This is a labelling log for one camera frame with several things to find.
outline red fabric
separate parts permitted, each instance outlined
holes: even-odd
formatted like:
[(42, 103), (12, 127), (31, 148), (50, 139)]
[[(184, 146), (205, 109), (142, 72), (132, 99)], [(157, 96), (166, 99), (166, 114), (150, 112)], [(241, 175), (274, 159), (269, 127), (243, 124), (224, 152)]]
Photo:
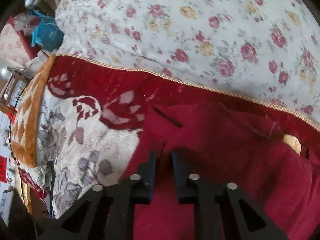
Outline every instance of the red fabric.
[(9, 111), (6, 112), (5, 114), (9, 117), (9, 120), (10, 120), (11, 124), (13, 124), (14, 123), (14, 119), (16, 118), (16, 114), (15, 113), (11, 113)]
[[(157, 181), (152, 205), (137, 208), (135, 239), (146, 239), (152, 232), (152, 239), (158, 238), (158, 235), (161, 239), (169, 240), (193, 237), (192, 208), (177, 206), (172, 170), (168, 164), (170, 148), (180, 147), (182, 144), (186, 144), (194, 152), (194, 156), (186, 153), (186, 157), (197, 164), (201, 171), (205, 171), (200, 172), (201, 175), (238, 183), (260, 202), (266, 213), (291, 239), (306, 239), (319, 222), (318, 206), (315, 203), (315, 196), (318, 195), (318, 166), (315, 165), (317, 159), (314, 160), (313, 153), (320, 156), (320, 133), (292, 114), (240, 98), (179, 84), (150, 73), (109, 69), (70, 56), (57, 57), (49, 76), (48, 89), (58, 98), (75, 98), (75, 105), (79, 100), (83, 100), (91, 106), (90, 114), (93, 115), (98, 111), (92, 98), (97, 99), (102, 110), (100, 120), (113, 129), (135, 129), (144, 125), (139, 146), (125, 175), (135, 172), (137, 165), (146, 161), (149, 149), (164, 148), (158, 172), (160, 177), (157, 178), (160, 180)], [(132, 100), (128, 100), (128, 92), (134, 95)], [(223, 111), (234, 117), (228, 119), (216, 109), (211, 112), (208, 107), (197, 110), (193, 108), (195, 105), (215, 103), (223, 103), (230, 110), (247, 113)], [(154, 105), (158, 105), (158, 108), (166, 113), (168, 111), (167, 115), (172, 115), (173, 120), (181, 122), (183, 128), (178, 129), (176, 125), (161, 119), (154, 111), (151, 111), (144, 121), (142, 117), (146, 116), (148, 108)], [(137, 111), (132, 111), (133, 106), (139, 106)], [(86, 118), (87, 115), (83, 109), (78, 109), (78, 120)], [(270, 125), (274, 124), (270, 120), (274, 120), (277, 125), (273, 127), (271, 137), (268, 138)], [(230, 136), (227, 136), (228, 131), (234, 139), (232, 143)], [(302, 156), (309, 152), (310, 160), (298, 157), (289, 146), (280, 142), (279, 138), (283, 133), (296, 136), (303, 146)], [(217, 140), (213, 140), (213, 135), (218, 136)], [(257, 166), (252, 169), (247, 166), (244, 168), (247, 163)], [(233, 164), (238, 165), (234, 174), (224, 170)], [(217, 170), (224, 172), (223, 178), (214, 177), (214, 174), (210, 173)], [(282, 198), (276, 202), (275, 196), (281, 194)], [(288, 216), (281, 217), (285, 212), (288, 212)]]
[[(14, 28), (14, 18), (12, 16), (9, 17), (8, 23), (11, 24), (11, 26)], [(30, 59), (34, 59), (35, 57), (38, 56), (38, 52), (40, 51), (40, 47), (39, 45), (35, 45), (34, 47), (31, 47), (31, 38), (29, 36), (25, 36), (23, 34), (23, 31), (18, 31), (16, 32), (19, 37), (20, 40), (23, 44), (24, 49), (26, 50), (26, 53), (28, 54), (28, 56), (30, 57)]]
[(19, 168), (19, 175), (20, 175), (21, 181), (27, 184), (38, 198), (44, 200), (45, 197), (49, 194), (50, 189), (49, 188), (42, 189), (38, 185), (36, 185), (33, 182), (30, 174), (27, 173), (25, 170)]
[(222, 105), (150, 108), (123, 175), (135, 173), (150, 150), (160, 152), (153, 201), (135, 209), (134, 239), (194, 239), (193, 208), (174, 195), (170, 153), (181, 148), (201, 176), (237, 183), (291, 240), (308, 239), (320, 222), (320, 163), (311, 152), (301, 158), (282, 138), (273, 120)]
[[(129, 119), (126, 123), (115, 124), (102, 115), (100, 120), (113, 129), (142, 127), (144, 121), (137, 119), (137, 114), (145, 116), (148, 107), (153, 105), (222, 103), (230, 110), (256, 114), (276, 121), (284, 133), (294, 135), (305, 146), (303, 154), (311, 149), (320, 156), (320, 133), (292, 114), (240, 98), (179, 84), (150, 73), (109, 69), (81, 58), (59, 56), (50, 73), (48, 89), (58, 98), (94, 97), (100, 103), (102, 111), (110, 110), (119, 118)], [(134, 93), (133, 101), (120, 104), (120, 96), (129, 91)], [(95, 112), (92, 99), (87, 99)], [(135, 105), (140, 107), (132, 114), (130, 107)], [(85, 116), (86, 113), (81, 112), (82, 110), (78, 114)]]
[(0, 181), (7, 183), (7, 158), (0, 156)]

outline white fabric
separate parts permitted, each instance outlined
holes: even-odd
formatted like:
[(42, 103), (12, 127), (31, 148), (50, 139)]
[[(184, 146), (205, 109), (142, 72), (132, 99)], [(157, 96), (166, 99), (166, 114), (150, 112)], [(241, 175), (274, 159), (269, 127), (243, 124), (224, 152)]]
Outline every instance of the white fabric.
[(60, 54), (144, 68), (320, 122), (320, 28), (301, 0), (62, 0)]

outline blanket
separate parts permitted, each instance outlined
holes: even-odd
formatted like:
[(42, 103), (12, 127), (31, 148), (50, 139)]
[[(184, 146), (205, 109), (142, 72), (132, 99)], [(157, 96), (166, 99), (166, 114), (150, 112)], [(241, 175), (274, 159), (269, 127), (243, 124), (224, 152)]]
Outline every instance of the blanket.
[[(210, 102), (153, 106), (123, 177), (136, 173), (151, 150), (158, 152), (154, 195), (150, 205), (135, 206), (133, 239), (195, 239), (193, 206), (179, 205), (175, 196), (173, 150), (200, 179), (236, 183), (290, 240), (307, 240), (320, 222), (320, 161), (311, 151), (309, 159), (297, 155), (272, 119)], [(224, 233), (240, 239), (235, 228)]]
[(36, 166), (36, 136), (38, 116), (42, 94), (47, 83), (55, 56), (37, 71), (25, 90), (23, 100), (18, 108), (11, 133), (14, 156), (29, 167)]
[(28, 184), (46, 194), (42, 165), (53, 161), (53, 209), (62, 215), (92, 185), (118, 182), (139, 142), (148, 108), (223, 103), (231, 110), (268, 117), (301, 143), (300, 156), (319, 156), (320, 128), (281, 106), (194, 85), (143, 69), (121, 69), (75, 56), (58, 56), (40, 107), (38, 169), (21, 168)]

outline bed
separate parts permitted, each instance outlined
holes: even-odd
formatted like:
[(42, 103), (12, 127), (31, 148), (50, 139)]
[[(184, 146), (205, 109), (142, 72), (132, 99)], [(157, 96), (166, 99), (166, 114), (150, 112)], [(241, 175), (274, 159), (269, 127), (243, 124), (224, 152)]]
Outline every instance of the bed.
[(92, 185), (117, 183), (150, 105), (199, 103), (198, 89), (212, 93), (202, 102), (253, 102), (272, 111), (237, 110), (274, 118), (309, 146), (317, 139), (320, 27), (302, 0), (172, 1), (59, 4), (65, 36), (42, 93), (34, 165), (19, 163), (41, 198), (53, 163), (55, 217)]

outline wooden furniture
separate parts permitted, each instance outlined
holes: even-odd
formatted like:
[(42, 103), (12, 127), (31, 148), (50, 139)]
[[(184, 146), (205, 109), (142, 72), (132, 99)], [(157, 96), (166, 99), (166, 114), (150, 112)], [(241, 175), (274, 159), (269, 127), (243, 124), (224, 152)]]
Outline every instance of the wooden furniture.
[(14, 174), (15, 174), (15, 180), (16, 180), (16, 190), (23, 201), (24, 205), (26, 206), (28, 212), (32, 214), (31, 209), (31, 190), (30, 187), (21, 181), (20, 173), (18, 169), (17, 163), (15, 163), (14, 166)]
[(11, 76), (4, 88), (2, 89), (2, 91), (0, 92), (0, 111), (3, 113), (9, 112), (11, 114), (15, 114), (17, 111), (14, 107), (9, 105), (12, 94), (19, 80), (21, 80), (25, 84), (28, 84), (30, 82), (30, 78), (24, 76), (21, 72), (11, 67), (7, 67), (7, 69), (10, 71)]

